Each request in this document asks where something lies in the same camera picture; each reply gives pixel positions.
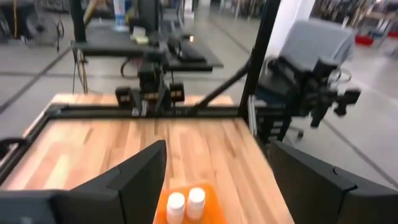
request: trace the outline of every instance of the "concrete floor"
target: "concrete floor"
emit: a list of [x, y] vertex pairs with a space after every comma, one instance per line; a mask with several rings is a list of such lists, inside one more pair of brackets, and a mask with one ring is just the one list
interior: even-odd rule
[[[66, 36], [61, 41], [62, 53], [73, 37], [72, 23], [63, 17]], [[256, 38], [259, 21], [234, 20], [202, 9], [187, 28], [199, 36], [224, 62], [224, 69], [209, 73], [182, 73], [187, 94], [205, 95], [230, 77], [248, 58]], [[287, 142], [321, 160], [330, 162], [382, 185], [398, 189], [398, 151], [394, 138], [398, 133], [398, 63], [384, 56], [385, 48], [357, 47], [355, 57], [344, 67], [353, 79], [342, 86], [358, 86], [362, 95], [344, 118], [331, 111], [318, 129], [310, 128], [309, 119], [296, 119], [294, 125], [305, 130], [301, 141], [295, 132]], [[52, 48], [28, 49], [23, 45], [0, 46], [0, 138], [20, 136], [56, 93], [72, 92], [73, 57], [67, 52], [54, 66], [59, 54]], [[137, 86], [137, 80], [120, 77], [122, 58], [89, 58], [89, 87], [101, 93], [113, 93], [119, 85]], [[238, 103], [243, 80], [226, 91]], [[81, 92], [79, 84], [76, 92]]]

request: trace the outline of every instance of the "office chair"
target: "office chair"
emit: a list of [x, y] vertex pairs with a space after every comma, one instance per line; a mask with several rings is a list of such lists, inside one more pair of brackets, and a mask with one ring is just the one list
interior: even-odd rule
[[[303, 95], [299, 86], [308, 80], [296, 77], [295, 72], [286, 67], [276, 66], [281, 60], [286, 60], [300, 71], [313, 72], [318, 60], [329, 65], [335, 65], [340, 71], [341, 64], [352, 57], [354, 48], [354, 34], [350, 29], [343, 29], [338, 24], [328, 21], [312, 19], [297, 21], [291, 28], [279, 57], [265, 59], [256, 97], [268, 105], [285, 105], [292, 116], [306, 117], [309, 111], [300, 108], [299, 103]], [[331, 82], [323, 82], [325, 88], [332, 88]], [[303, 138], [304, 131], [290, 127], [291, 131], [298, 131], [297, 138]]]

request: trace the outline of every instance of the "yellow cable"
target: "yellow cable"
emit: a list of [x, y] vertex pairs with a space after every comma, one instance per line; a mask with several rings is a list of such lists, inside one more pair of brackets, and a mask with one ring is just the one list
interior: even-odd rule
[[14, 0], [14, 38], [17, 38], [17, 0]]

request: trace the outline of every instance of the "butcher block tabletop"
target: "butcher block tabletop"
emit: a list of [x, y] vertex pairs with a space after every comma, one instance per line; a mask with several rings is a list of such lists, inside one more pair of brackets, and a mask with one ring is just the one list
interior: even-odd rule
[[[187, 96], [194, 104], [201, 96]], [[52, 103], [116, 104], [113, 95], [56, 95]], [[228, 96], [211, 104], [230, 105]], [[293, 223], [272, 170], [240, 119], [50, 121], [3, 190], [72, 189], [159, 139], [167, 143], [165, 189], [209, 183], [228, 223]]]

